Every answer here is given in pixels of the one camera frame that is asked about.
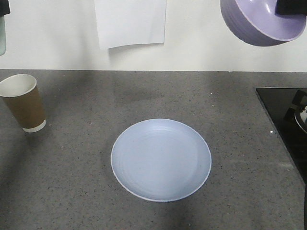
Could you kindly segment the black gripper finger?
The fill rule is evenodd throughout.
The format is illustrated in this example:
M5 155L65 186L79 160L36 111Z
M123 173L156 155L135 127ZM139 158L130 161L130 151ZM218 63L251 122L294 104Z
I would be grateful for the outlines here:
M306 15L307 0L278 0L275 12L279 15Z
M0 16L10 14L10 5L8 0L0 0Z

